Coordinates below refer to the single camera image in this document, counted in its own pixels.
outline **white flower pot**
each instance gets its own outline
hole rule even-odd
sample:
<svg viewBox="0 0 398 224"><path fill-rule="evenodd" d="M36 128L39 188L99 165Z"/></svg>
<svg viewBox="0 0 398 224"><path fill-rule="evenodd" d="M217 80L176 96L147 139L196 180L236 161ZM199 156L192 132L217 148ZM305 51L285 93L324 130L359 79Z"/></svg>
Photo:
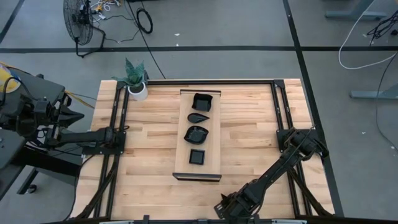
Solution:
<svg viewBox="0 0 398 224"><path fill-rule="evenodd" d="M128 87L127 89L129 90L129 93L132 95L132 97L135 99L135 100L137 100L137 101L141 101L141 100L144 100L144 99L146 99L147 98L147 96L148 96L148 89L147 89L147 87L145 86L145 83L142 83L143 85L144 85L144 88L141 90L141 92L139 92L139 93L133 93L131 90L130 90L130 87Z"/></svg>

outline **electric fan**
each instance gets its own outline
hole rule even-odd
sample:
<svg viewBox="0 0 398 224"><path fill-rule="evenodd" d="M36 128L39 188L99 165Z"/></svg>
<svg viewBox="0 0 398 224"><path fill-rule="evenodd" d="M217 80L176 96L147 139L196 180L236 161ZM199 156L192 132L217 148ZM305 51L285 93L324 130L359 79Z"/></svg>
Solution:
<svg viewBox="0 0 398 224"><path fill-rule="evenodd" d="M105 32L93 25L93 15L91 13L89 0L63 0L63 18L69 36L76 43L77 56L83 58L103 48ZM93 37L93 29L100 31L103 35L101 46L85 54L79 54L78 45L85 45L90 42Z"/></svg>

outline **black floor stripe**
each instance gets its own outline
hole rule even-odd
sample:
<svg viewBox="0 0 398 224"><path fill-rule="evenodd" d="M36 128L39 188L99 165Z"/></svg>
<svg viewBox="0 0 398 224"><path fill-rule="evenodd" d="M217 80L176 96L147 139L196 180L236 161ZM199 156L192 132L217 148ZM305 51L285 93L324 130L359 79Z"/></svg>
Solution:
<svg viewBox="0 0 398 224"><path fill-rule="evenodd" d="M1 33L0 33L0 44L2 42L2 40L4 39L4 37L6 36L8 30L11 27L12 22L14 22L15 17L17 17L19 10L21 9L23 3L25 0L19 0L17 6L14 8L10 18L8 19L6 25L4 26L4 28L2 29Z"/></svg>
<svg viewBox="0 0 398 224"><path fill-rule="evenodd" d="M308 97L308 102L310 104L312 118L315 123L315 127L316 127L319 138L321 139L321 141L323 141L323 143L326 144L325 133L323 132L321 119L320 119L319 113L318 113L317 103L315 102L315 97L314 97L312 87L311 87L310 77L308 76L307 66L305 65L305 60L304 60L302 48L300 46L299 37L297 35L296 27L294 25L292 11L290 10L288 0L283 0L283 3L284 3L284 7L285 7L287 21L289 23L290 33L292 34L294 46L296 49L298 64L300 65L301 73L303 76L304 88L305 88L305 91L307 92L307 97ZM333 169L331 166L330 157L327 157L323 161L323 165L325 166L325 170L327 170L326 179L328 181L329 191L331 194L331 199L333 202L335 213L339 217L343 217L344 216L343 207L341 206L341 200L340 200L340 196L339 196L339 193L337 190L336 180L335 180L335 176L334 176Z"/></svg>
<svg viewBox="0 0 398 224"><path fill-rule="evenodd" d="M79 52L89 52L95 48L82 47ZM337 52L337 46L304 46L303 52ZM105 47L99 52L147 52L146 47ZM151 47L152 52L199 52L199 51L296 51L294 46L186 46L186 47ZM380 47L343 47L342 51L398 51L398 46ZM0 53L29 54L29 53L75 53L74 48L0 48Z"/></svg>

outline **wooden table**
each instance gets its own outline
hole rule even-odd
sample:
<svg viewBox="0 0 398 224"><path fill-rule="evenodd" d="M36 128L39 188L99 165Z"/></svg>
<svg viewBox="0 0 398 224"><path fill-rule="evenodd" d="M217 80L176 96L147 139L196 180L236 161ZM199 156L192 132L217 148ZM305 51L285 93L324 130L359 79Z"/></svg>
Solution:
<svg viewBox="0 0 398 224"><path fill-rule="evenodd" d="M299 79L286 79L287 98L294 126L310 128L311 118ZM112 111L115 81L99 88L92 130L106 127ZM221 90L221 181L179 181L172 176L177 145L180 89ZM220 194L239 190L258 178L280 156L277 121L270 85L156 85L148 87L144 101L130 98L127 109L126 150L118 169L112 220L217 219L213 206ZM123 94L119 105L122 105ZM279 104L282 105L278 91ZM285 127L286 118L282 110ZM95 156L81 170L72 217L78 215L98 188L103 156ZM333 213L333 205L321 159L303 162L308 188ZM300 210L303 200L297 187ZM106 207L104 194L101 214ZM260 218L293 218L286 174L266 193Z"/></svg>

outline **fan stand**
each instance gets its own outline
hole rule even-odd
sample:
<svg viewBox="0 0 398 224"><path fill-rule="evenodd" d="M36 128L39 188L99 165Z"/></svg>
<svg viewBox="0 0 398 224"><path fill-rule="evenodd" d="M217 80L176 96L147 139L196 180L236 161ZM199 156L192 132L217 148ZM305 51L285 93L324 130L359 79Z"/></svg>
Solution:
<svg viewBox="0 0 398 224"><path fill-rule="evenodd" d="M77 56L79 56L79 57L81 57L81 58L84 58L86 55L92 54L92 53L94 53L94 52L98 52L98 51L100 51L100 50L104 47L104 41L105 41L105 36L106 36L105 31L103 31L103 30L101 30L100 28L97 28L97 27L95 27L95 26L93 26L93 25L90 25L90 26L92 26L92 28L94 28L94 29L96 29L96 30L98 30L98 31L100 31L100 32L102 33L101 46L98 47L97 49L94 49L94 50L92 50L92 51L89 51L89 52L87 52L87 53L85 53L85 54L79 54L79 51L78 51L78 42L79 42L79 38L78 38L78 37L75 37L76 54L77 54Z"/></svg>

